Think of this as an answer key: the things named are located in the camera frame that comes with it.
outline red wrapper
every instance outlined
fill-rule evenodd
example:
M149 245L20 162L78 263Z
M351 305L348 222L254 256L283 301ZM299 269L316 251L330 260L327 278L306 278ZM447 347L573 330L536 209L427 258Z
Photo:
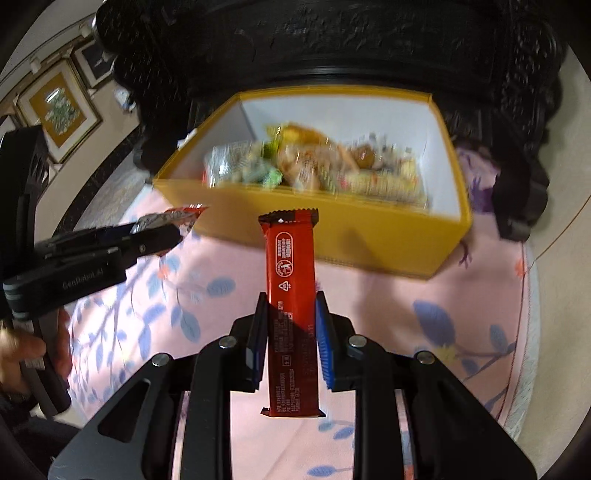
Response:
M271 417L318 416L316 278L312 228L318 210L259 217L267 239Z

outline framed picture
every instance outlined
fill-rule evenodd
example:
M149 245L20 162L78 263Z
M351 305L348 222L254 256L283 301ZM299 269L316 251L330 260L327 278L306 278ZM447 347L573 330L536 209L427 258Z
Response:
M104 50L94 39L74 49L72 58L86 87L99 89L111 79L115 57L112 56L109 60L105 60L105 57Z
M21 126L18 118L13 115L0 116L0 140L6 132L12 132Z
M56 163L71 155L102 122L68 59L51 66L30 84L16 106L27 125L43 126L49 153Z

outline green wrapper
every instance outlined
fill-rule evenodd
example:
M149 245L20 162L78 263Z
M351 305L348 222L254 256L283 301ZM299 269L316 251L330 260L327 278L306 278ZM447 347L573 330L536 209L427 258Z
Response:
M263 179L262 185L266 189L274 189L278 187L282 181L283 175L281 174L281 172L276 168L271 167L271 169L269 170L269 172L267 172L267 175Z

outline human hand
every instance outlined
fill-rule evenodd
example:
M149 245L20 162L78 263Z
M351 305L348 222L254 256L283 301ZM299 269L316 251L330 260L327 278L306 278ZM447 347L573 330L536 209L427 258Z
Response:
M70 316L63 309L58 313L56 358L52 358L56 373L66 379L72 371ZM45 342L23 330L0 330L0 390L7 393L28 394L30 389L21 375L19 362L42 357L47 351Z

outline screw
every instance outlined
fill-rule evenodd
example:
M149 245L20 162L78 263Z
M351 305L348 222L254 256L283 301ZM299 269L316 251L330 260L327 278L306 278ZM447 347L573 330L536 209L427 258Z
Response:
M435 363L435 357L431 352L427 351L417 353L417 360L423 365L432 365Z
M234 348L238 341L231 335L220 338L219 346L222 348Z
M353 335L349 337L349 345L355 348L363 348L367 345L368 340L362 335Z
M155 367L163 367L170 362L170 357L166 353L157 353L152 357L152 365Z

